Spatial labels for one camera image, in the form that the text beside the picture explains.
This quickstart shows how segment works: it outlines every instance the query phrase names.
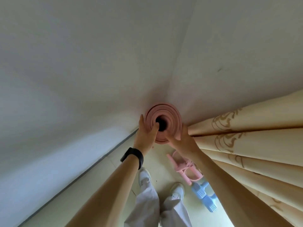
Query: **blue exercise equipment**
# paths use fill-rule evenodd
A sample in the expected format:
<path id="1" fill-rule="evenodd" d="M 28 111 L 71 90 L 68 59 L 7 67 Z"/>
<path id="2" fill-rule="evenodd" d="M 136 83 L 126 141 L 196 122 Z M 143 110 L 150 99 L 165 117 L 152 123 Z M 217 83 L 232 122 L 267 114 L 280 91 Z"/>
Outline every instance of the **blue exercise equipment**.
<path id="1" fill-rule="evenodd" d="M 205 192 L 205 188 L 209 185 L 207 181 L 203 182 L 201 185 L 198 183 L 193 183 L 191 190 L 195 193 L 195 195 L 201 200 L 201 202 L 205 205 L 205 207 L 210 211 L 214 212 L 217 209 L 216 205 L 216 194 L 214 193 L 211 196 L 208 196 Z"/>

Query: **yoga mat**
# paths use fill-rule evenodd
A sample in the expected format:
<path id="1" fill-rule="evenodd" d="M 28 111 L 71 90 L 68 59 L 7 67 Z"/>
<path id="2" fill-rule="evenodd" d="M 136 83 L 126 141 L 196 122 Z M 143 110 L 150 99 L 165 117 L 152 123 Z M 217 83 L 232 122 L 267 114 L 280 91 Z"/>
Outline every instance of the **yoga mat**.
<path id="1" fill-rule="evenodd" d="M 159 131 L 155 143 L 165 144 L 169 142 L 164 137 L 164 130 L 167 130 L 176 139 L 180 139 L 182 119 L 175 106 L 170 103 L 157 103 L 147 110 L 144 116 L 146 129 L 151 131 L 156 122 L 159 123 Z"/>

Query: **person's right arm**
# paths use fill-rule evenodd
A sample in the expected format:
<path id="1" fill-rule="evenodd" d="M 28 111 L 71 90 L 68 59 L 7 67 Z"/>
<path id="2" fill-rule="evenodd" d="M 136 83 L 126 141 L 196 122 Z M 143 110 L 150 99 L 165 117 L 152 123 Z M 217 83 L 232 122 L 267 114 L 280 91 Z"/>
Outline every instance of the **person's right arm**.
<path id="1" fill-rule="evenodd" d="M 201 170 L 235 227 L 293 227 L 203 153 L 188 134 L 187 126 L 183 126 L 181 140 L 167 132 L 165 136 L 183 157 L 191 159 Z"/>

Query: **white pants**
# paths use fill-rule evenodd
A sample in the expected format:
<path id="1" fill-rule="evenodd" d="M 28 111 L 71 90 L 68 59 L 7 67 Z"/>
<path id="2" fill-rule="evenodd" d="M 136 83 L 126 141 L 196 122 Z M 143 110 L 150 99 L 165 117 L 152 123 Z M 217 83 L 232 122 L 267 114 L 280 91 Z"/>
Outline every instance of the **white pants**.
<path id="1" fill-rule="evenodd" d="M 160 214 L 159 197 L 151 182 L 141 186 L 134 210 L 124 227 L 192 227 L 188 212 L 180 199 L 168 197 Z"/>

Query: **person's left hand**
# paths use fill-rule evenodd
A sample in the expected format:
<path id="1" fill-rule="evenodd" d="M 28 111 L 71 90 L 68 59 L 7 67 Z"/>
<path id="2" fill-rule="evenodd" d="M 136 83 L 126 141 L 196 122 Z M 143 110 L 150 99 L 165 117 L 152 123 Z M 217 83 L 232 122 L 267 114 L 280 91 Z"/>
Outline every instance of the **person's left hand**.
<path id="1" fill-rule="evenodd" d="M 152 130 L 150 132 L 147 132 L 143 122 L 143 115 L 141 115 L 139 120 L 139 129 L 134 140 L 133 148 L 140 150 L 143 156 L 145 156 L 146 153 L 152 148 L 158 130 L 159 123 L 157 122 L 153 126 Z"/>

